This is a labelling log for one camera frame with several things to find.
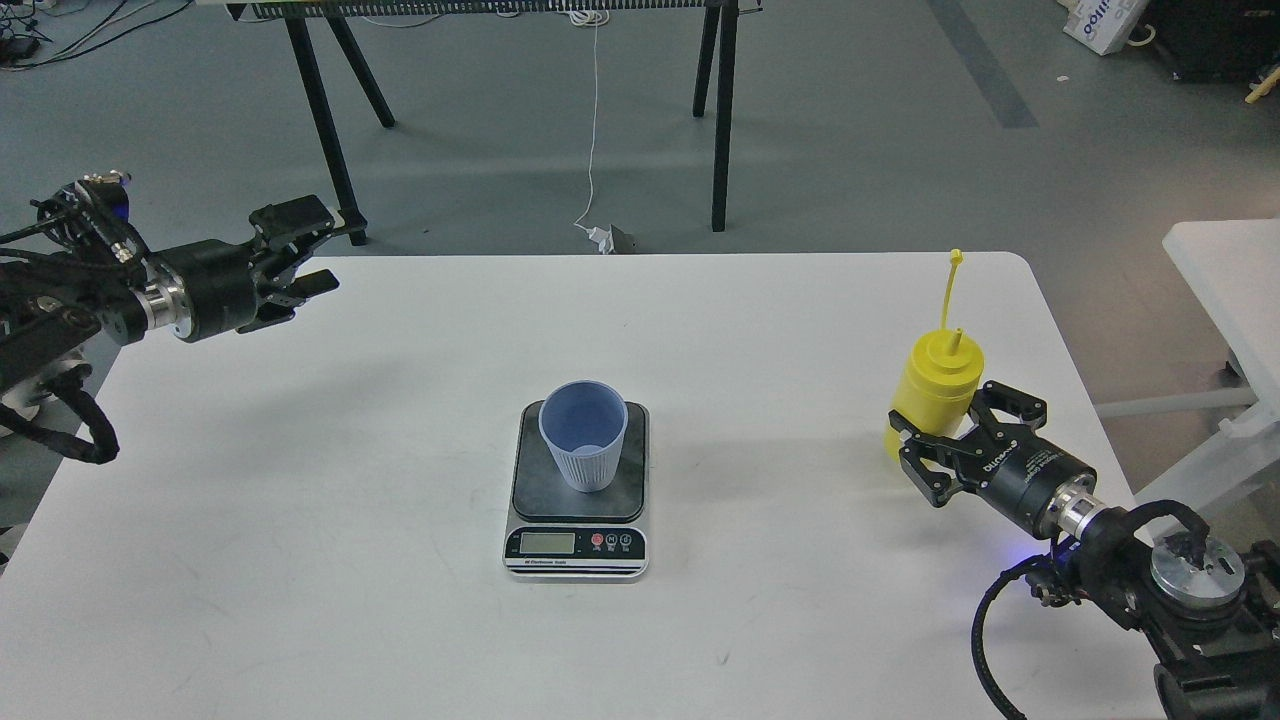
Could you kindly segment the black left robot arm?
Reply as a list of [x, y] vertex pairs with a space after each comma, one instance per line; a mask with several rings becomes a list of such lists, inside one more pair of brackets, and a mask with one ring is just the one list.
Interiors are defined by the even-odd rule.
[[243, 243], [156, 251], [131, 224], [129, 182], [120, 170], [82, 176], [36, 201], [31, 225], [3, 236], [3, 429], [81, 462], [110, 462], [120, 450], [84, 388], [90, 340], [104, 333], [125, 346], [170, 328], [195, 343], [289, 322], [339, 284], [300, 266], [366, 225], [358, 210], [308, 195], [253, 211]]

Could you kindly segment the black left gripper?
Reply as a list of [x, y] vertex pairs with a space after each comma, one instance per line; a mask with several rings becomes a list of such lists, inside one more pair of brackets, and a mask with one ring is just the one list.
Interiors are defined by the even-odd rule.
[[150, 268], [169, 302], [173, 334], [187, 343], [229, 331], [250, 333], [296, 318], [308, 300], [340, 287], [328, 269], [275, 279], [274, 266], [298, 266], [333, 237], [346, 219], [317, 196], [269, 204], [248, 217], [248, 243], [204, 240], [150, 256]]

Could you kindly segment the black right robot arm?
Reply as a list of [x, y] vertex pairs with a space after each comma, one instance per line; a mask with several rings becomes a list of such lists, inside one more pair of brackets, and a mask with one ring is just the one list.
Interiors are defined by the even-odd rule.
[[980, 687], [1007, 719], [1021, 712], [989, 669], [984, 629], [991, 605], [1023, 579], [1046, 607], [1091, 601], [1125, 630], [1138, 630], [1157, 656], [1155, 689], [1169, 719], [1275, 719], [1279, 715], [1277, 546], [1244, 553], [1175, 500], [1134, 509], [1094, 495], [1093, 468], [1039, 436], [1041, 398], [991, 380], [966, 411], [960, 438], [934, 436], [890, 411], [905, 434], [904, 473], [932, 506], [970, 493], [1050, 550], [1002, 571], [982, 596], [970, 629]]

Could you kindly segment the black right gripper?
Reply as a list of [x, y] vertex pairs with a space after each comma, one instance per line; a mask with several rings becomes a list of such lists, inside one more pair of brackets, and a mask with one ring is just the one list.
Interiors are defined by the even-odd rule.
[[901, 441], [902, 471], [934, 509], [955, 495], [984, 500], [1038, 541], [1059, 532], [1051, 506], [1065, 484], [1092, 492], [1097, 471], [1037, 430], [1047, 421], [1047, 402], [997, 380], [986, 382], [968, 410], [972, 429], [961, 438], [924, 433], [897, 410], [888, 424]]

